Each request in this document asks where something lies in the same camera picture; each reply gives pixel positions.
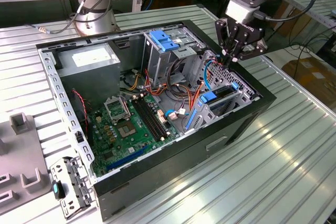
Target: label sticker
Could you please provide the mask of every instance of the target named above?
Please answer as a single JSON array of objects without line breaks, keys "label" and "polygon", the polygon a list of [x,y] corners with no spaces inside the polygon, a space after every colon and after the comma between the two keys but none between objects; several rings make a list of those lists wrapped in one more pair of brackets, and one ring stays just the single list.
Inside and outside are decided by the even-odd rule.
[{"label": "label sticker", "polygon": [[312,68],[313,65],[310,64],[310,62],[301,62],[302,65],[304,65],[306,68]]},{"label": "label sticker", "polygon": [[79,52],[72,56],[77,67],[110,60],[111,56],[104,48],[98,48],[87,52]]},{"label": "label sticker", "polygon": [[312,73],[317,79],[324,79],[324,75],[321,74],[320,72],[315,72],[315,73]]},{"label": "label sticker", "polygon": [[174,43],[182,43],[182,41],[180,39],[173,39]]}]

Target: aluminum table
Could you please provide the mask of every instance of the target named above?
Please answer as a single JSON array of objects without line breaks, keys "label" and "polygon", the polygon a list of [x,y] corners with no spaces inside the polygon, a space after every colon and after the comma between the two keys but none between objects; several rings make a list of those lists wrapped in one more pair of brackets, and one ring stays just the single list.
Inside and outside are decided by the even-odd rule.
[{"label": "aluminum table", "polygon": [[[291,6],[304,10],[311,0],[285,0]],[[336,19],[331,16],[331,11],[336,10],[336,0],[316,0],[307,14],[327,28],[336,26]]]},{"label": "aluminum table", "polygon": [[[216,17],[186,6],[117,15],[122,29],[191,19],[216,39]],[[65,22],[44,24],[60,29]],[[77,37],[0,29],[0,121],[34,116],[47,166],[73,156],[35,44]],[[106,223],[323,223],[336,208],[336,115],[264,57],[241,63],[277,100],[233,144]],[[64,223],[53,192],[0,223]],[[71,223],[100,223],[93,205]]]}]

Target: cardboard box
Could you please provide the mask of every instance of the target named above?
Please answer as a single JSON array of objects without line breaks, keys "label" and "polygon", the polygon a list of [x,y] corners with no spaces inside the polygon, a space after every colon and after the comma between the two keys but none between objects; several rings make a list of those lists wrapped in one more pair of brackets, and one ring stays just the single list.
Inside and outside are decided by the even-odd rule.
[{"label": "cardboard box", "polygon": [[[290,61],[282,70],[293,77],[297,60]],[[295,80],[330,109],[336,109],[336,74],[315,57],[301,59]]]}]

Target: gray plastic holder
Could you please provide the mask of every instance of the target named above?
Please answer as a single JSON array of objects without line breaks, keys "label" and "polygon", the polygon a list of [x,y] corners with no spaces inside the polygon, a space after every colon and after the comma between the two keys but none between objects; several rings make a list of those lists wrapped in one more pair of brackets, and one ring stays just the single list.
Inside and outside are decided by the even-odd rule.
[{"label": "gray plastic holder", "polygon": [[48,193],[51,183],[32,116],[0,123],[0,215]]}]

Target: blue tab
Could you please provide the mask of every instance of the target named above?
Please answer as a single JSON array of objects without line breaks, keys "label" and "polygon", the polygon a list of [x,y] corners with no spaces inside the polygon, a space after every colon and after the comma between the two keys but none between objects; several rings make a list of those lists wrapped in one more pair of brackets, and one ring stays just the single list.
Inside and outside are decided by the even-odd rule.
[{"label": "blue tab", "polygon": [[235,89],[235,90],[238,90],[239,89],[239,85],[237,82],[232,82],[231,83],[231,86]]},{"label": "blue tab", "polygon": [[178,44],[175,44],[170,37],[161,30],[150,31],[149,32],[155,43],[162,49],[162,51],[167,52],[180,48]]},{"label": "blue tab", "polygon": [[204,103],[207,103],[207,102],[209,102],[211,100],[214,100],[216,98],[217,98],[217,96],[213,92],[207,92],[207,93],[205,93],[201,96],[201,100]]},{"label": "blue tab", "polygon": [[56,194],[58,192],[57,184],[54,184],[54,193]]},{"label": "blue tab", "polygon": [[202,102],[206,103],[208,100],[204,97],[204,96],[201,96],[201,100]]}]

